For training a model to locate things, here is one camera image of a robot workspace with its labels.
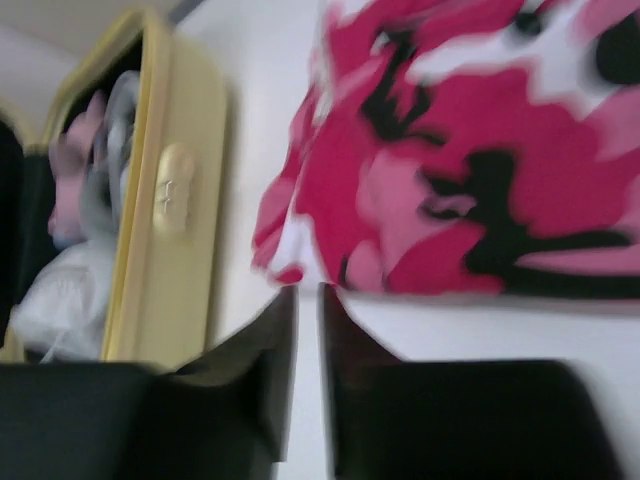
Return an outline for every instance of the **white plastic bag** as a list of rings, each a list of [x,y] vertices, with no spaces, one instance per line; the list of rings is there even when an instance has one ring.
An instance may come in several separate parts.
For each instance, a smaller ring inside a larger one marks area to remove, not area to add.
[[[115,245],[89,241],[63,251],[36,277],[9,325],[27,349],[66,360],[99,360]]]

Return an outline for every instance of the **box handle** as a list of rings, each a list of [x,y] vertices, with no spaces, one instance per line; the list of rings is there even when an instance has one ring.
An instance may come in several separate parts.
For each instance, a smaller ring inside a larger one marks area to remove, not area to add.
[[[168,234],[186,232],[195,170],[196,163],[183,145],[173,144],[162,152],[153,211],[156,230]]]

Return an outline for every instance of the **white table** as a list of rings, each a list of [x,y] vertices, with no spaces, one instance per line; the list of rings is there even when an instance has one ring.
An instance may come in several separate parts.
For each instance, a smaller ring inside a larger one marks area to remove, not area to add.
[[[180,29],[204,43],[235,92],[233,136],[214,305],[226,338],[274,295],[250,270],[262,192],[282,167],[289,121],[308,86],[318,0],[208,0]],[[411,359],[564,358],[587,380],[622,460],[640,478],[640,320],[581,315],[504,301],[484,306],[350,300],[362,324]],[[299,344],[288,461],[280,480],[328,474],[318,357],[317,302],[299,307]]]

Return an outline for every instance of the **pink stuffed toy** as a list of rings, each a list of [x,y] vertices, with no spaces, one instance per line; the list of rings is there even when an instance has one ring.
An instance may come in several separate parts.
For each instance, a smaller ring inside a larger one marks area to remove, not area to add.
[[[56,204],[49,218],[49,234],[59,249],[85,240],[80,228],[79,198],[104,113],[104,97],[96,92],[87,111],[78,115],[66,134],[49,147],[49,162],[56,181]]]

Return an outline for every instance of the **open box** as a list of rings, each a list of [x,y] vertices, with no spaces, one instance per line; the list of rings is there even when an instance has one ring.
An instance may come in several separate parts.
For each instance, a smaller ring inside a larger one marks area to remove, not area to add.
[[[172,368],[206,342],[226,93],[207,55],[145,8],[123,15],[67,78],[39,140],[0,105],[0,221],[9,232],[0,252],[0,326],[59,253],[47,230],[55,203],[48,145],[127,70],[140,71],[139,103],[102,360]],[[180,196],[168,211],[167,182]],[[9,332],[2,356],[19,352]]]

